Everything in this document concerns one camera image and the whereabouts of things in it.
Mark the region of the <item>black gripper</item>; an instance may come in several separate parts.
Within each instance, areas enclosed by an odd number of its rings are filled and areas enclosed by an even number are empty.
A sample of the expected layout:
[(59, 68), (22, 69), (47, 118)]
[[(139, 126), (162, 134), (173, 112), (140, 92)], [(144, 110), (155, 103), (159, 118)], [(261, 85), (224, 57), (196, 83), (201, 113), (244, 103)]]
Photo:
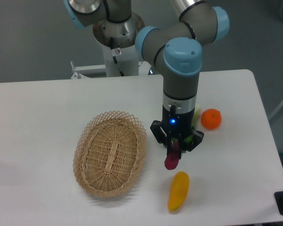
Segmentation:
[[(166, 148), (168, 156), (172, 151), (173, 142), (178, 144), (178, 158), (181, 159), (182, 152), (192, 151), (198, 146), (204, 137), (204, 133), (192, 128), (192, 119), (194, 110), (187, 113), (179, 113), (175, 105), (171, 105), (168, 109), (162, 108), (162, 120), (154, 120), (150, 126), (157, 142), (163, 144)], [(185, 139), (192, 135), (190, 144), (185, 142)]]

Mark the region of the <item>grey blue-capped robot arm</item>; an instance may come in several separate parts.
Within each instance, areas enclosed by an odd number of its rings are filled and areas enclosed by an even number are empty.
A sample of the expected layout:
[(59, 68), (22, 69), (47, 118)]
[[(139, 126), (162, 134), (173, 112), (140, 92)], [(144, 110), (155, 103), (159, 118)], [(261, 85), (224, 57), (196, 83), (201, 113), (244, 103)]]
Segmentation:
[(225, 37), (228, 14), (204, 0), (174, 0), (179, 22), (167, 29), (145, 26), (129, 0), (66, 0), (64, 5), (79, 28), (93, 26), (102, 46), (108, 77), (139, 73), (139, 58), (163, 76), (162, 120), (150, 127), (167, 155), (180, 159), (204, 134), (194, 129), (202, 46)]

